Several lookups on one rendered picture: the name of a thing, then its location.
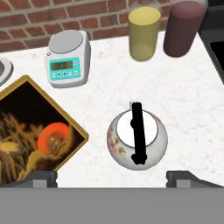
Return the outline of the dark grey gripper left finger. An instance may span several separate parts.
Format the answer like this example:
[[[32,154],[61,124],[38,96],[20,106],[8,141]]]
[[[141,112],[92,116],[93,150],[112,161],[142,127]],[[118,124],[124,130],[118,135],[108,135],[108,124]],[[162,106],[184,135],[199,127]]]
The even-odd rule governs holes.
[[[4,185],[3,188],[57,188],[56,171],[34,171],[27,178]]]

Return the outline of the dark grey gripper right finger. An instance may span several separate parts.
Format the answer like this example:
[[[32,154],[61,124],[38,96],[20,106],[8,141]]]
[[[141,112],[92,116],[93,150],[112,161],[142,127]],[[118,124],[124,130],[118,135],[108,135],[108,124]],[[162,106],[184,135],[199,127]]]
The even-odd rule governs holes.
[[[167,188],[221,188],[221,185],[199,179],[189,171],[168,171],[166,179]]]

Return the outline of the black gold-rimmed painted tray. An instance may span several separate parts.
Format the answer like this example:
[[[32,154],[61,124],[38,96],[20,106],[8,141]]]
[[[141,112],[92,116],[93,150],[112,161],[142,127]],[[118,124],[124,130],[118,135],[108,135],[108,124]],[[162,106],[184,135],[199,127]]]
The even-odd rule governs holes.
[[[88,133],[31,77],[0,92],[0,187],[35,171],[58,171]]]

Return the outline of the white kitchen scale teal display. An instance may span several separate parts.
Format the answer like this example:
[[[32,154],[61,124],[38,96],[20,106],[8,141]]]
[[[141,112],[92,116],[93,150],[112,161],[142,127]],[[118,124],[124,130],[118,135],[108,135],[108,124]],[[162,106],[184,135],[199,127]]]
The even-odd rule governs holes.
[[[45,69],[54,88],[74,88],[88,81],[91,45],[85,31],[65,30],[51,36]]]

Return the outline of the black hob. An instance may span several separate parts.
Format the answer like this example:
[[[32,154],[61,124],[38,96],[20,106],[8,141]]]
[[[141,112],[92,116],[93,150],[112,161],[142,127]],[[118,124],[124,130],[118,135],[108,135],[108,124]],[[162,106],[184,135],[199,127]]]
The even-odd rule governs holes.
[[[199,36],[224,84],[224,4],[207,8]]]

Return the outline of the yellow cylindrical canister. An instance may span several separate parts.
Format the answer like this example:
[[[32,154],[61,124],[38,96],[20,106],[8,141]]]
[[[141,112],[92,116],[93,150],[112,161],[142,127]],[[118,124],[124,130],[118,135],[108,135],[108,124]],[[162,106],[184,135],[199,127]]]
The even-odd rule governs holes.
[[[149,60],[156,50],[161,13],[149,6],[134,9],[128,16],[129,53],[134,60]]]

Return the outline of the maroon cylindrical canister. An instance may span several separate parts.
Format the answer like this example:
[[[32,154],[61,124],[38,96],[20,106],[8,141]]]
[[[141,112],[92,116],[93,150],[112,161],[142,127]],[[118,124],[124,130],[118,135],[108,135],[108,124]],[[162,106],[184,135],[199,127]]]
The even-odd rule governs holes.
[[[189,52],[206,8],[196,0],[178,1],[172,5],[164,36],[164,52],[168,56],[177,58]]]

